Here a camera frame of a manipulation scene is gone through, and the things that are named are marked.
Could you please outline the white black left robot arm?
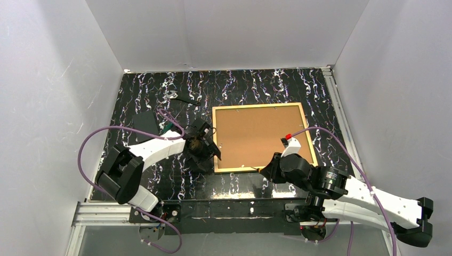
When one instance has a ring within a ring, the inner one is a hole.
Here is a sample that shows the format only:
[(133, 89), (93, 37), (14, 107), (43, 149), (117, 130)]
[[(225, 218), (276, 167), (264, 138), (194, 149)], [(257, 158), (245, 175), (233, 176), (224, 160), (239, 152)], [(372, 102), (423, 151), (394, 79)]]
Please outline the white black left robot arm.
[(160, 207), (162, 200), (140, 184), (143, 171), (178, 154), (187, 158), (191, 168), (206, 171), (211, 159), (221, 156), (213, 141), (215, 131), (209, 123), (198, 118), (184, 129), (173, 125), (162, 135), (151, 135), (136, 145), (115, 145), (97, 172), (94, 183), (118, 204), (129, 204), (150, 213)]

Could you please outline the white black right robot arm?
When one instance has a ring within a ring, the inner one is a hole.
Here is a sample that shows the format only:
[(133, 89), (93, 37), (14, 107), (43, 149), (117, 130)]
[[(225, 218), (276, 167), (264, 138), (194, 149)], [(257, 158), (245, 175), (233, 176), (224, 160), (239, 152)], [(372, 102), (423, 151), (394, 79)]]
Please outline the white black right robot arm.
[(298, 154), (275, 153), (258, 172), (272, 183), (290, 183), (308, 192), (305, 204), (286, 210), (289, 222), (352, 221), (393, 232), (397, 240), (415, 247), (427, 247), (432, 239), (429, 198), (406, 199), (368, 187), (345, 171), (314, 166)]

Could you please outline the green wooden photo frame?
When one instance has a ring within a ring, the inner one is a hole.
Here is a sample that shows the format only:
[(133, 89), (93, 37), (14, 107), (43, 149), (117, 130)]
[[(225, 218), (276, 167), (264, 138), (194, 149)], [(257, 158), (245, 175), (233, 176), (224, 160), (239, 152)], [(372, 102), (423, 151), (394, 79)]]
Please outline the green wooden photo frame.
[(219, 106), (212, 109), (213, 140), (221, 152), (214, 158), (214, 172), (254, 172), (265, 167), (274, 153), (285, 147), (281, 141), (288, 134), (297, 139), (298, 154), (318, 165), (311, 135), (301, 103)]

